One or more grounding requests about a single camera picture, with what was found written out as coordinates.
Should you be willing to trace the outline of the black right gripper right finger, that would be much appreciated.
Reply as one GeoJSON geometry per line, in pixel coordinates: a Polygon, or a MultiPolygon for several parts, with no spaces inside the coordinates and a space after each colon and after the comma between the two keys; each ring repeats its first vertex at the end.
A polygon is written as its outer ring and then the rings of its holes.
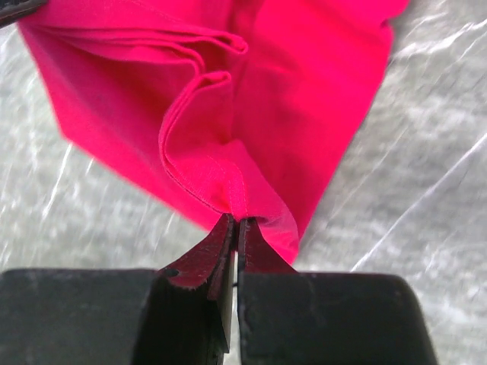
{"type": "Polygon", "coordinates": [[[435,364],[401,277],[295,271],[254,219],[240,222],[237,313],[244,364],[435,364]]]}

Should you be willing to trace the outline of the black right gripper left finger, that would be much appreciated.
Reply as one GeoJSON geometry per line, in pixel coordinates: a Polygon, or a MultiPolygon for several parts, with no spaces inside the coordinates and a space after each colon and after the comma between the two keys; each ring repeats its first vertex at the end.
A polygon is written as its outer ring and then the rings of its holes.
{"type": "Polygon", "coordinates": [[[3,364],[220,364],[229,351],[235,222],[222,216],[155,269],[1,275],[3,364]]]}

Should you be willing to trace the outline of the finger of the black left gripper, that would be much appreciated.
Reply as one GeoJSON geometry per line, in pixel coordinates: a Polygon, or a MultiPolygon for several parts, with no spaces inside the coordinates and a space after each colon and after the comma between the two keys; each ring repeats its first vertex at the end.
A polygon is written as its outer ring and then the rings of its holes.
{"type": "Polygon", "coordinates": [[[7,27],[45,5],[47,0],[0,0],[0,26],[7,27]]]}

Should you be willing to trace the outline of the bright red t shirt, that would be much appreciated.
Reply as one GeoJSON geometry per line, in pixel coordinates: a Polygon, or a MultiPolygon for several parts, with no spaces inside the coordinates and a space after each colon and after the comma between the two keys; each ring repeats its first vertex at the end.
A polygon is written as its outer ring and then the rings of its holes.
{"type": "Polygon", "coordinates": [[[384,79],[405,1],[51,1],[19,23],[66,138],[293,262],[384,79]]]}

